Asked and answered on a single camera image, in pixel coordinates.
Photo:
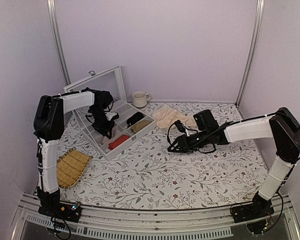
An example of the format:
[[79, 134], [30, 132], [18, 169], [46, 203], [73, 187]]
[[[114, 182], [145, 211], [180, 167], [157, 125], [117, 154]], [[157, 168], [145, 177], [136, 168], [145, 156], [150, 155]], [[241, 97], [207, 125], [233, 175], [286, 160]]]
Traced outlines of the white divided organizer box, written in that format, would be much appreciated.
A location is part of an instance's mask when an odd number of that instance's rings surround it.
[[[114, 135], [111, 139], [106, 140], [104, 139], [103, 135], [93, 129], [92, 123], [86, 119], [85, 115], [88, 113], [88, 109], [89, 108], [85, 106], [74, 110], [72, 113], [74, 114], [83, 136], [107, 161], [119, 155], [121, 152], [126, 150], [156, 127], [156, 120], [149, 114], [134, 107], [130, 103], [124, 102], [123, 100], [118, 100], [114, 103], [111, 110], [112, 112], [119, 114], [119, 118], [114, 121]], [[143, 115], [142, 120], [150, 121], [150, 123], [140, 131], [134, 133], [131, 130], [132, 126], [127, 125], [127, 120], [136, 113], [141, 113]], [[119, 146], [115, 147], [113, 150], [110, 150], [109, 144], [113, 143], [123, 135], [129, 136], [129, 138], [122, 142]]]

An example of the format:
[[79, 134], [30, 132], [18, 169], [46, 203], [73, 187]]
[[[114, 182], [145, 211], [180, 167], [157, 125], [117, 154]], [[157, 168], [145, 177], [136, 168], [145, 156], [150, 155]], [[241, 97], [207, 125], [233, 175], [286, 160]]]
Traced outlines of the left aluminium corner post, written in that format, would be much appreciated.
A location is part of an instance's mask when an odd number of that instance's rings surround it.
[[47, 10], [49, 15], [49, 21], [51, 25], [52, 35], [54, 38], [54, 43], [56, 46], [57, 56], [61, 67], [61, 72], [63, 74], [63, 78], [65, 81], [65, 85], [69, 85], [71, 83], [69, 71], [66, 63], [65, 54], [63, 51], [62, 40], [60, 35], [60, 30], [58, 26], [58, 18], [57, 18], [57, 11], [56, 5], [54, 0], [47, 0]]

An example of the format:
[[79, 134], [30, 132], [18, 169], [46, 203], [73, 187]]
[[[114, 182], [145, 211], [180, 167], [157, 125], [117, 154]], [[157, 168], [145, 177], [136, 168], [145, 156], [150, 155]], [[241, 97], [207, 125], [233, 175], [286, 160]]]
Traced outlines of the white ceramic mug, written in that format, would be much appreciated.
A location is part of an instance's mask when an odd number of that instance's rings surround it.
[[144, 108], [150, 99], [149, 93], [136, 91], [132, 94], [132, 105], [136, 108]]

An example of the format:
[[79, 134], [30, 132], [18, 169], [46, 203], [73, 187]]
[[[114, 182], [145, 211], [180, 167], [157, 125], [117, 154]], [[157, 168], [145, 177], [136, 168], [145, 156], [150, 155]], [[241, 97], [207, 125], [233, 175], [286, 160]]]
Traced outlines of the white framed glass lid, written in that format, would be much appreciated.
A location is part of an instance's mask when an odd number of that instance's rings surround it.
[[87, 87], [93, 90], [110, 92], [115, 103], [118, 101], [122, 101], [124, 103], [127, 102], [120, 65], [111, 67], [110, 69], [99, 73], [90, 71], [89, 76], [66, 85], [63, 90], [65, 93], [69, 93], [73, 91], [80, 91]]

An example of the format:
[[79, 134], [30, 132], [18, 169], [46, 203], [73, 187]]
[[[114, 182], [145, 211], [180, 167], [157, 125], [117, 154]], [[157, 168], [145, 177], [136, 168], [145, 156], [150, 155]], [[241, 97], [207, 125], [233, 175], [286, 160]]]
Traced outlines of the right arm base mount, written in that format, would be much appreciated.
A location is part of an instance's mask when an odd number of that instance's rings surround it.
[[263, 199], [258, 193], [254, 195], [251, 203], [235, 204], [229, 211], [235, 223], [266, 217], [275, 212], [271, 200]]

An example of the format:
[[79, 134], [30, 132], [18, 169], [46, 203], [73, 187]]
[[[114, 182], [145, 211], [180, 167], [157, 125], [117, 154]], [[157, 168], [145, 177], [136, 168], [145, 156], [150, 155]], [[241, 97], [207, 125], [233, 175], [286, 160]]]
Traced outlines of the aluminium front rail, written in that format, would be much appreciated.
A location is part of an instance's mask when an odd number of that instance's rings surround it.
[[274, 212], [236, 222], [235, 205], [188, 210], [132, 210], [82, 206], [78, 222], [39, 213], [35, 195], [17, 207], [12, 240], [300, 240], [300, 225], [288, 195], [272, 198]]

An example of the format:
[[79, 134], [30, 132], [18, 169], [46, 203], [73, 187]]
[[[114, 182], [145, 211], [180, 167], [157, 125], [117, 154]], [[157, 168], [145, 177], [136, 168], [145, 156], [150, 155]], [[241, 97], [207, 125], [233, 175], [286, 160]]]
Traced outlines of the olive rolled garment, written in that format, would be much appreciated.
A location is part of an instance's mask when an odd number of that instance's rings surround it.
[[135, 123], [131, 128], [130, 131], [133, 134], [138, 133], [140, 130], [142, 130], [143, 128], [145, 128], [146, 126], [148, 126], [151, 123], [150, 120], [141, 120], [140, 122]]

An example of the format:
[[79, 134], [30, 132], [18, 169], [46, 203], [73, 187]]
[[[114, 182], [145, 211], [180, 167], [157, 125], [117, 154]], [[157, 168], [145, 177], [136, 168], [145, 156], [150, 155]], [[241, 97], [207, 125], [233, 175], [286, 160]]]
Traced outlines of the black rolled garment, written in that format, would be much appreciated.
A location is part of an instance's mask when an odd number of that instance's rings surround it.
[[144, 115], [141, 112], [136, 112], [131, 117], [126, 120], [127, 127], [134, 125], [144, 118]]

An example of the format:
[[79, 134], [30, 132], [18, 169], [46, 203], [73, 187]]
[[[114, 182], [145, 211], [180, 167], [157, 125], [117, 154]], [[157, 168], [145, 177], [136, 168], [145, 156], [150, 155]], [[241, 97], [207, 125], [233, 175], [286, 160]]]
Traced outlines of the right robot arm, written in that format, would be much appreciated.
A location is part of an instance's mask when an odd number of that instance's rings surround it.
[[210, 110], [193, 116], [197, 130], [190, 129], [180, 120], [174, 126], [181, 133], [174, 141], [168, 140], [170, 153], [189, 154], [207, 145], [221, 146], [247, 140], [273, 141], [275, 158], [262, 186], [257, 190], [249, 206], [252, 218], [259, 218], [268, 210], [268, 202], [300, 160], [300, 123], [286, 107], [265, 115], [218, 124]]

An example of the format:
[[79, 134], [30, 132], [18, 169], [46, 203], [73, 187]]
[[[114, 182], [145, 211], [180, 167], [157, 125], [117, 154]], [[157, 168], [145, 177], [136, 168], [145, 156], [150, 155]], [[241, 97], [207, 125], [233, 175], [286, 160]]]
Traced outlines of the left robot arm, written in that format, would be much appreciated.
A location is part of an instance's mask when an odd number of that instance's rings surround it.
[[56, 153], [65, 130], [65, 114], [89, 107], [88, 113], [94, 119], [92, 128], [111, 139], [115, 118], [108, 117], [108, 113], [113, 104], [114, 98], [109, 91], [88, 87], [81, 91], [43, 95], [40, 98], [33, 123], [33, 134], [37, 138], [39, 194], [50, 196], [59, 192]]

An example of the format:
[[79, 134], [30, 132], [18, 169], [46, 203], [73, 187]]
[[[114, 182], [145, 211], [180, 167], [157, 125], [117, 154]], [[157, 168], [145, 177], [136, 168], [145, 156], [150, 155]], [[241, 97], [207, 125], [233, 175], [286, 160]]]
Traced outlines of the floral patterned table mat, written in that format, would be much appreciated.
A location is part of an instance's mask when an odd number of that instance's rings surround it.
[[58, 142], [56, 162], [68, 150], [92, 156], [78, 182], [60, 190], [66, 202], [119, 209], [181, 210], [250, 201], [267, 176], [253, 140], [200, 152], [168, 152], [176, 129], [155, 128], [111, 160], [83, 136], [74, 117]]

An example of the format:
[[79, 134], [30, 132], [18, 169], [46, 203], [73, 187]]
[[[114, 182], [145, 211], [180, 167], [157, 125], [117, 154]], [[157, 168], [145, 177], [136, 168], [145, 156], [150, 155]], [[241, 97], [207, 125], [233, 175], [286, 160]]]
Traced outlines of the red rolled garment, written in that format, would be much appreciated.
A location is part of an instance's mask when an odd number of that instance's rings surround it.
[[128, 140], [130, 137], [126, 134], [121, 135], [120, 137], [118, 137], [116, 140], [114, 140], [113, 142], [110, 142], [108, 144], [108, 149], [109, 150], [113, 150], [116, 147], [118, 147], [120, 144], [122, 144], [123, 142], [125, 142], [126, 140]]

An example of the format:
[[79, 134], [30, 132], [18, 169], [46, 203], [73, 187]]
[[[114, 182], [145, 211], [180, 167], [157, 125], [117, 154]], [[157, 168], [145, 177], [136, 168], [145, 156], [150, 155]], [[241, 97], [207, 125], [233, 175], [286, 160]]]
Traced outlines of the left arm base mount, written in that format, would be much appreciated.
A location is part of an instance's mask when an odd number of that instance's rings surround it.
[[58, 194], [44, 194], [39, 197], [40, 207], [38, 212], [42, 215], [78, 223], [81, 217], [82, 208], [78, 203], [61, 203]]

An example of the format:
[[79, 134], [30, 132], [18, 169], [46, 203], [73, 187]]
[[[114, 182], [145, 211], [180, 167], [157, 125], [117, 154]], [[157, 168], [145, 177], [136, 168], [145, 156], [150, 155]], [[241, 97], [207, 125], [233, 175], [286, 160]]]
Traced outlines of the right aluminium corner post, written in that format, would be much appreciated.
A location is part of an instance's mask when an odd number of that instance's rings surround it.
[[249, 46], [247, 60], [242, 75], [242, 80], [235, 101], [235, 105], [237, 106], [237, 108], [240, 108], [241, 104], [243, 103], [244, 95], [248, 85], [251, 69], [253, 66], [254, 56], [257, 48], [257, 43], [260, 35], [260, 30], [262, 26], [264, 6], [265, 6], [264, 0], [256, 1], [256, 10], [255, 10], [250, 46]]

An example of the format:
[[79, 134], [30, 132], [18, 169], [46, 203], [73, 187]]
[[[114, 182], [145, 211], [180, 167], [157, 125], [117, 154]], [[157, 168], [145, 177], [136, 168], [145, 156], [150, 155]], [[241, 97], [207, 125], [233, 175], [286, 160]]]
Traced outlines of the cream beige underwear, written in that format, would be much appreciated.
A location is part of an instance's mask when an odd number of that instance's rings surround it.
[[185, 115], [166, 104], [160, 109], [155, 110], [151, 116], [156, 120], [156, 125], [160, 129], [167, 129], [178, 120], [180, 120], [187, 127], [197, 126], [197, 123], [192, 115]]

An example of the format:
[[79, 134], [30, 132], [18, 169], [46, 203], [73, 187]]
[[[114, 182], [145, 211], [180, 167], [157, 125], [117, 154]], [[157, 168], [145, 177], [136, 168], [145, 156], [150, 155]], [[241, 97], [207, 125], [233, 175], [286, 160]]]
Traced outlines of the aluminium corner post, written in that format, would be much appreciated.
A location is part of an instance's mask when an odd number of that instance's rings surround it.
[[237, 106], [237, 108], [240, 108], [241, 104], [243, 103], [244, 95], [248, 85], [251, 69], [253, 66], [254, 56], [257, 48], [257, 43], [260, 35], [260, 30], [262, 26], [264, 6], [265, 6], [264, 0], [256, 1], [256, 10], [255, 10], [250, 46], [249, 46], [247, 60], [242, 75], [242, 80], [235, 101], [235, 105]]
[[71, 83], [69, 71], [66, 63], [65, 54], [63, 51], [62, 40], [60, 35], [60, 30], [58, 26], [58, 18], [57, 18], [57, 11], [56, 5], [54, 0], [47, 0], [47, 10], [49, 15], [49, 21], [51, 25], [52, 35], [54, 38], [54, 43], [56, 46], [57, 56], [61, 67], [61, 72], [63, 74], [63, 78], [65, 81], [65, 85], [69, 85]]

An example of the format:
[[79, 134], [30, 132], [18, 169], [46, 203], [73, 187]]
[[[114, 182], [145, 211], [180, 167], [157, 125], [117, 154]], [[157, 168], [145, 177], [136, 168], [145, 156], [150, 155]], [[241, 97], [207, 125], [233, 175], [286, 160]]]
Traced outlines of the woven bamboo tray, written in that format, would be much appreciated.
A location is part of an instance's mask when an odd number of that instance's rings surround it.
[[73, 187], [84, 174], [92, 156], [76, 150], [75, 147], [62, 155], [56, 164], [58, 186], [62, 189]]

